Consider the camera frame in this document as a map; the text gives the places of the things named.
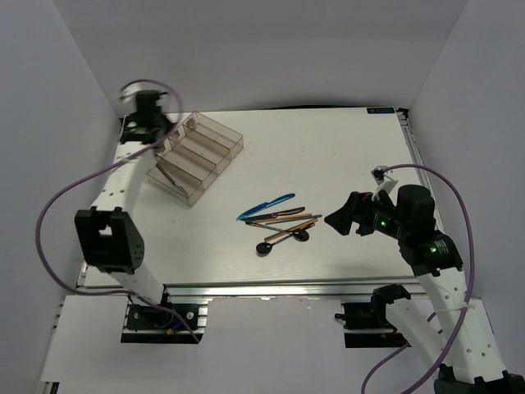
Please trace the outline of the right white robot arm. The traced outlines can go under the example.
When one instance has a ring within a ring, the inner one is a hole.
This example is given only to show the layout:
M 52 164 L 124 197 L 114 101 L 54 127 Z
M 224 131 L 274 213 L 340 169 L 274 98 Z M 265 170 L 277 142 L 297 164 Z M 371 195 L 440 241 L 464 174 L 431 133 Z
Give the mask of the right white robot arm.
M 507 370 L 466 299 L 463 261 L 453 240 L 437 230 L 434 211 L 427 188 L 407 185 L 399 188 L 395 202 L 384 190 L 353 192 L 325 222 L 342 236 L 356 224 L 360 236 L 378 231 L 397 240 L 440 326 L 430 324 L 401 285 L 372 293 L 371 319 L 403 335 L 435 377 L 436 393 L 522 393 L 523 377 Z

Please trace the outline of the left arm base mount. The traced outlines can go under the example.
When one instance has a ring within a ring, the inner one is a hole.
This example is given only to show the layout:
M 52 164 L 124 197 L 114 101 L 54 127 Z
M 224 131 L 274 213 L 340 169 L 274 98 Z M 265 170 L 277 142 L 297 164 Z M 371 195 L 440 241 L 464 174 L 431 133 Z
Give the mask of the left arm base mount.
M 203 336 L 207 307 L 199 304 L 173 304 L 171 306 L 200 340 Z M 129 303 L 121 332 L 124 344 L 196 345 L 186 326 L 167 312 L 150 306 Z

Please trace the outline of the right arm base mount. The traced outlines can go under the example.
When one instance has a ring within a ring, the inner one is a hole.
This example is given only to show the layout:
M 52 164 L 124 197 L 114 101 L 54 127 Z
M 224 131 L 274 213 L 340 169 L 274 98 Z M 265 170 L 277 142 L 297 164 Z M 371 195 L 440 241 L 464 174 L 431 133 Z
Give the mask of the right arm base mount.
M 400 348 L 407 343 L 396 328 L 374 314 L 370 303 L 344 303 L 334 319 L 343 326 L 347 349 Z

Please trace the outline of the black knife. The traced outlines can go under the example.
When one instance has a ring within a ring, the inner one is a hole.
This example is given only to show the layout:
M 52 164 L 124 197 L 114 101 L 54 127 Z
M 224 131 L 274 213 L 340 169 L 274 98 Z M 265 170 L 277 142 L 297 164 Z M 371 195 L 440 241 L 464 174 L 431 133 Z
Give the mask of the black knife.
M 293 216 L 295 214 L 302 213 L 305 210 L 305 207 L 298 207 L 298 208 L 292 208 L 287 210 L 278 211 L 275 213 L 266 213 L 262 215 L 255 215 L 251 217 L 242 218 L 242 222 L 260 222 L 260 221 L 268 221 L 273 220 L 277 218 L 283 218 L 288 216 Z

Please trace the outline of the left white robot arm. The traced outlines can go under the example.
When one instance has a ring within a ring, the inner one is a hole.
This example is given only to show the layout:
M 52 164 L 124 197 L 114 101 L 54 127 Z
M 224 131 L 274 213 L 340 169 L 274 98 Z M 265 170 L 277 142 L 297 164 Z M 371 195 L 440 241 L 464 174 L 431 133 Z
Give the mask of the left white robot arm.
M 132 213 L 140 186 L 156 163 L 154 149 L 137 153 L 172 128 L 160 104 L 164 95 L 152 89 L 133 94 L 135 110 L 124 118 L 114 156 L 114 163 L 122 165 L 109 172 L 91 207 L 75 215 L 84 261 L 136 297 L 147 300 L 145 318 L 157 328 L 172 321 L 174 309 L 167 303 L 165 285 L 144 262 L 144 238 L 132 220 Z

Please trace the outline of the blue knife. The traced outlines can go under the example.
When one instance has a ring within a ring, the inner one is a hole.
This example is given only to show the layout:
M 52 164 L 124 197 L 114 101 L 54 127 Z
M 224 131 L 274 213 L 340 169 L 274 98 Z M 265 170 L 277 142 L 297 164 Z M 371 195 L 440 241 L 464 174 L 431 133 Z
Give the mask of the blue knife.
M 290 193 L 290 194 L 286 194 L 286 195 L 282 195 L 280 197 L 277 197 L 277 198 L 275 198 L 274 200 L 272 200 L 270 202 L 261 203 L 259 205 L 256 205 L 253 208 L 248 209 L 247 211 L 243 212 L 242 214 L 240 214 L 237 217 L 236 220 L 239 221 L 241 219 L 251 217 L 255 213 L 262 212 L 263 210 L 265 210 L 267 208 L 270 208 L 272 206 L 275 206 L 275 205 L 278 205 L 280 203 L 283 203 L 283 202 L 285 202 L 285 201 L 287 201 L 289 199 L 293 199 L 294 197 L 295 197 L 295 193 Z

